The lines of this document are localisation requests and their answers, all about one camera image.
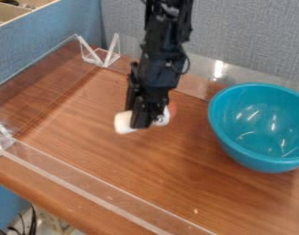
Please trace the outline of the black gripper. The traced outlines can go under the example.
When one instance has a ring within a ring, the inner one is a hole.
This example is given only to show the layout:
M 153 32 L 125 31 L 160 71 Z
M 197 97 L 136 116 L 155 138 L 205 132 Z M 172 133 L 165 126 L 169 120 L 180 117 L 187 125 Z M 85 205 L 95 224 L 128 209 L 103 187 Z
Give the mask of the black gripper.
M 129 126 L 133 129 L 165 126 L 169 123 L 168 92 L 189 69 L 189 58 L 183 50 L 159 57 L 144 53 L 140 61 L 129 66 L 125 101 L 125 110 L 132 109 Z

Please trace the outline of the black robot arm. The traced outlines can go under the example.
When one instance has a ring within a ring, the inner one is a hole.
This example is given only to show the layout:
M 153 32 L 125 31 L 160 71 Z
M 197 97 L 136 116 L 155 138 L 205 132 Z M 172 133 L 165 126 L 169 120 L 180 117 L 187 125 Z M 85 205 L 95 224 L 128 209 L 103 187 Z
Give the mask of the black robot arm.
M 148 128 L 164 116 L 168 92 L 189 69 L 183 44 L 192 31 L 193 0 L 144 0 L 144 3 L 141 57 L 129 64 L 127 87 L 125 111 L 131 112 L 133 129 Z

